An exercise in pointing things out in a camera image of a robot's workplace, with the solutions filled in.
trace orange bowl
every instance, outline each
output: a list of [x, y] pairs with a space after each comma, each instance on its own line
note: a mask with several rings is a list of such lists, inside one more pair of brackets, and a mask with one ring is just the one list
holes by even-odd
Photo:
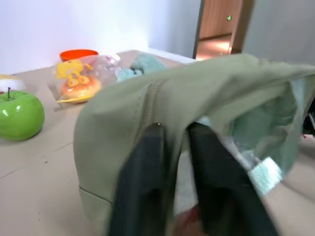
[[98, 55], [98, 52], [94, 50], [89, 50], [89, 49], [76, 49], [76, 50], [64, 51], [59, 54], [62, 62], [65, 62], [67, 60], [78, 59], [85, 56], [92, 56], [92, 55]]

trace teal cloth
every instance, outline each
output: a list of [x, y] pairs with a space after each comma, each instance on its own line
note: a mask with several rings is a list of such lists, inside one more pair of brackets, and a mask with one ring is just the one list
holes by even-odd
[[141, 53], [131, 64], [130, 68], [124, 68], [119, 71], [117, 74], [117, 82], [122, 82], [139, 75], [163, 71], [165, 69], [166, 66], [157, 58], [149, 54]]

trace white wall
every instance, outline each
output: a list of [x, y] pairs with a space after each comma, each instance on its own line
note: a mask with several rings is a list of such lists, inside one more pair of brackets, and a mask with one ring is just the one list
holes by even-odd
[[53, 65], [59, 52], [148, 46], [192, 56], [200, 0], [3, 0], [0, 74]]
[[255, 0], [243, 52], [315, 64], [314, 11], [314, 0]]

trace apple stem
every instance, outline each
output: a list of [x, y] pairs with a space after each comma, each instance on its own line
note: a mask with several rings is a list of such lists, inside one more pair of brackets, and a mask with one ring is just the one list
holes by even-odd
[[8, 87], [8, 100], [11, 100], [11, 97], [10, 97], [10, 90], [11, 90], [11, 88]]

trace yellow toy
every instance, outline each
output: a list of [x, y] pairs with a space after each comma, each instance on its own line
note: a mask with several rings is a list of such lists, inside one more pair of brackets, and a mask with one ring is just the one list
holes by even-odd
[[68, 79], [68, 85], [70, 87], [78, 84], [86, 85], [90, 82], [90, 79], [87, 76], [81, 75], [81, 72], [84, 70], [84, 66], [86, 66], [89, 70], [93, 69], [92, 66], [83, 64], [81, 61], [75, 59], [59, 63], [56, 70], [57, 78]]

